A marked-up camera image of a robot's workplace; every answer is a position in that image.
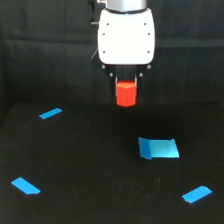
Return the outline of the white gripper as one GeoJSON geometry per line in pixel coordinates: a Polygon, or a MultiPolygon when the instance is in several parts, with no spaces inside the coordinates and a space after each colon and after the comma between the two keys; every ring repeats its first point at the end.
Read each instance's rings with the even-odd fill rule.
{"type": "MultiPolygon", "coordinates": [[[[97,50],[103,69],[111,78],[112,102],[117,102],[117,66],[148,67],[155,52],[155,25],[150,8],[133,13],[117,13],[104,8],[100,13],[97,50]]],[[[136,98],[139,77],[134,78],[136,98]]]]}

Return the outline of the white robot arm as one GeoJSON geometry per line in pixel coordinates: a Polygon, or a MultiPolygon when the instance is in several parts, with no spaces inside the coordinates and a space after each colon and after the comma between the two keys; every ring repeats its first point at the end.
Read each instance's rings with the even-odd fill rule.
{"type": "Polygon", "coordinates": [[[98,26],[97,50],[110,77],[116,104],[136,104],[140,78],[151,67],[155,52],[155,25],[147,0],[88,0],[91,25],[98,26]],[[118,80],[117,66],[136,66],[133,81],[118,80]]]}

